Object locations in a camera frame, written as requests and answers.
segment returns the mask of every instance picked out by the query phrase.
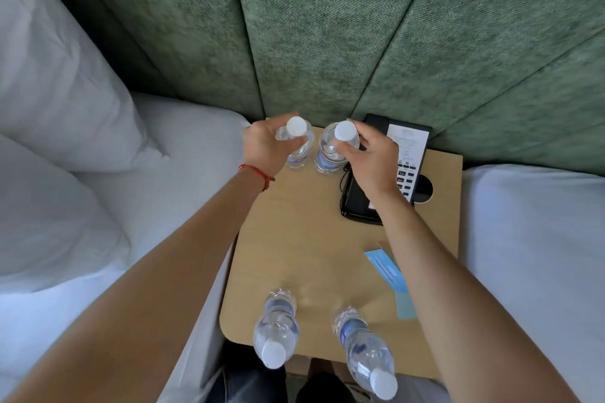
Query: wooden tabletop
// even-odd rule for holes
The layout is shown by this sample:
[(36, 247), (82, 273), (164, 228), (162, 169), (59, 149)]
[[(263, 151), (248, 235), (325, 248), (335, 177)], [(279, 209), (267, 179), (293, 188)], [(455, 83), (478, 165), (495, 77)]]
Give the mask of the wooden tabletop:
[[(319, 139), (322, 130), (314, 131)], [(346, 361), (332, 323), (339, 309), (351, 305), (387, 342), (398, 373), (437, 377), (420, 324), (397, 319), (395, 293), (364, 255), (386, 239), (383, 227), (341, 216), (343, 172), (317, 172), (316, 152), (317, 143), (302, 169), (284, 168), (242, 226), (220, 314), (223, 334), (252, 345), (268, 293), (288, 289), (298, 304), (296, 354)], [(421, 174), (431, 180), (434, 193), (426, 203), (416, 204), (416, 210), (458, 256), (462, 157), (427, 150)]]

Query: plastic bottle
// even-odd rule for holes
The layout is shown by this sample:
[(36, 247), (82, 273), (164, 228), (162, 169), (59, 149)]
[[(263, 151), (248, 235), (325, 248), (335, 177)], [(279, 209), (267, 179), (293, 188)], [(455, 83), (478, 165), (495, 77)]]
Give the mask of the plastic bottle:
[(354, 308), (337, 315), (337, 334), (347, 353), (351, 376), (364, 389), (383, 400), (397, 393), (395, 360), (386, 343), (368, 329), (368, 324)]
[(332, 123), (326, 127), (320, 138), (320, 149), (315, 158), (315, 169), (323, 174), (333, 174), (347, 162), (347, 159), (337, 152), (334, 141), (342, 140), (359, 148), (359, 134), (355, 124), (350, 121)]
[(277, 140), (294, 139), (300, 136), (306, 136), (307, 141), (297, 151), (293, 151), (285, 162), (286, 165), (292, 169), (303, 167), (307, 162), (308, 154), (313, 148), (315, 134), (313, 133), (311, 123), (299, 116), (293, 116), (288, 120), (288, 123), (279, 128), (275, 134)]
[(269, 293), (262, 317), (254, 328), (254, 350), (267, 368), (277, 369), (298, 344), (297, 302), (290, 292)]

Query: padded panel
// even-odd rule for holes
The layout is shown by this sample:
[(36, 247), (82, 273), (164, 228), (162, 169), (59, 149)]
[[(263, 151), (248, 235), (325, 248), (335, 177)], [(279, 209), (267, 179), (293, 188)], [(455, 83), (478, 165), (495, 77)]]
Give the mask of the padded panel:
[[(605, 123), (605, 31), (463, 118), (431, 146), (464, 151), (472, 161), (508, 160), (600, 123)], [(549, 159), (560, 166), (574, 157), (553, 153)]]
[(605, 176), (605, 124), (576, 133), (562, 133), (557, 140), (511, 156), (511, 161), (558, 167)]
[(61, 0), (130, 90), (176, 92), (102, 0)]
[(241, 0), (268, 116), (349, 116), (410, 2)]
[(604, 1), (414, 0), (353, 115), (437, 134), (602, 29)]
[(104, 0), (180, 97), (264, 117), (239, 0)]

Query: hand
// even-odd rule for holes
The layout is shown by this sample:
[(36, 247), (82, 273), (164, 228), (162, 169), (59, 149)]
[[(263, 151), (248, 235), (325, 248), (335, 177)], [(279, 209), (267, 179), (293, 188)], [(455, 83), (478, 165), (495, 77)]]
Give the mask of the hand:
[(384, 194), (397, 194), (397, 160), (399, 146), (378, 129), (360, 121), (351, 120), (360, 134), (366, 151), (361, 151), (341, 140), (336, 141), (338, 153), (351, 163), (355, 180), (372, 202)]
[(275, 177), (293, 151), (307, 141), (306, 136), (290, 140), (277, 140), (275, 133), (298, 112), (286, 113), (264, 121), (257, 121), (244, 130), (244, 164), (259, 168)]

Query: bottle cap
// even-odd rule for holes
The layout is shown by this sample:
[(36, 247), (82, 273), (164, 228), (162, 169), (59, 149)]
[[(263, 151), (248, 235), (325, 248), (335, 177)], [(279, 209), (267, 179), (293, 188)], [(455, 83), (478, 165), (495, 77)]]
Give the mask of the bottle cap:
[(334, 131), (334, 136), (338, 140), (342, 140), (343, 142), (348, 142), (352, 140), (357, 135), (357, 128), (355, 124), (350, 121), (341, 121), (337, 124), (337, 128)]
[(372, 386), (372, 391), (381, 400), (390, 400), (397, 393), (397, 378), (379, 368), (372, 370), (370, 385)]
[(288, 123), (285, 125), (285, 128), (288, 130), (288, 133), (294, 137), (304, 136), (307, 132), (307, 122), (304, 118), (299, 116), (293, 116), (288, 120)]
[(268, 339), (262, 346), (261, 359), (267, 368), (276, 370), (285, 363), (285, 347), (273, 339)]

